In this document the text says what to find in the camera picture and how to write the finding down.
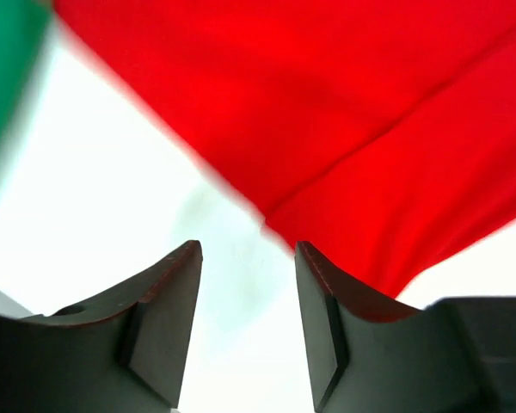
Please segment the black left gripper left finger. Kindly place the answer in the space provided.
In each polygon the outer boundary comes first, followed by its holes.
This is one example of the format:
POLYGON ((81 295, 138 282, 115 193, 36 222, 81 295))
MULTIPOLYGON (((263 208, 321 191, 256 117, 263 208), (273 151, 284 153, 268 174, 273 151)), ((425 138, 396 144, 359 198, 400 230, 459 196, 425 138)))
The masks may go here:
POLYGON ((188 241, 50 316, 0 315, 0 412, 171 412, 202 264, 188 241))

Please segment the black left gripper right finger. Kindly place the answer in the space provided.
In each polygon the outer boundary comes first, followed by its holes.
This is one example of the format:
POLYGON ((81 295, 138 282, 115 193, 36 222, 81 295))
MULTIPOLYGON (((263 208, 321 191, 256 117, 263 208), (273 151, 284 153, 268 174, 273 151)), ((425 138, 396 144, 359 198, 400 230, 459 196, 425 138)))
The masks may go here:
POLYGON ((295 255, 317 412, 516 412, 516 297, 442 299, 418 310, 295 255))

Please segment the red t shirt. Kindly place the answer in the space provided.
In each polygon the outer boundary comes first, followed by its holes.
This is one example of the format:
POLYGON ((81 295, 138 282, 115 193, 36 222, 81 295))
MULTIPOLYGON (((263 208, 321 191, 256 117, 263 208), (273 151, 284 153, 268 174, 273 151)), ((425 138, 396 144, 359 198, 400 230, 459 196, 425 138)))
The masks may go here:
POLYGON ((397 296, 516 219, 516 1, 58 1, 288 244, 397 296))

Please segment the green t shirt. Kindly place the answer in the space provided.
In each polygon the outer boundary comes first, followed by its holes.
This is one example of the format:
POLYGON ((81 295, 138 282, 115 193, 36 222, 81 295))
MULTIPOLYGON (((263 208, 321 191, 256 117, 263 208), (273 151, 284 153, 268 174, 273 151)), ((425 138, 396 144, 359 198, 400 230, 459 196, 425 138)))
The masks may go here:
POLYGON ((51 20, 39 1, 0 0, 0 140, 15 112, 51 20))

